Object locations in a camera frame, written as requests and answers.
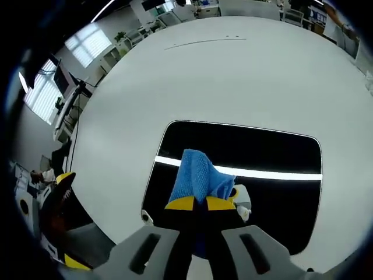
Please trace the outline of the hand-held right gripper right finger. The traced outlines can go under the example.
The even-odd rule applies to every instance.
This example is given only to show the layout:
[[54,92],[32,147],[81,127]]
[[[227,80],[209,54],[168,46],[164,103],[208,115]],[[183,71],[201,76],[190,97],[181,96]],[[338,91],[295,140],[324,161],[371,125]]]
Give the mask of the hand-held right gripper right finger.
[[247,226],[233,203],[205,199],[205,247],[214,279],[323,279],[293,264],[286,247],[257,226]]

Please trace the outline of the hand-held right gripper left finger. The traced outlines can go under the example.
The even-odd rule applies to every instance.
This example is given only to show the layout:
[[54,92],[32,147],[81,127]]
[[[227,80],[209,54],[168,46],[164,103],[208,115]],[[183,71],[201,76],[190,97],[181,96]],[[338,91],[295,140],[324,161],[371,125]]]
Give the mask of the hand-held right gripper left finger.
[[195,250],[196,210],[193,196],[171,201],[154,221],[110,252],[96,268],[99,279],[186,279]]

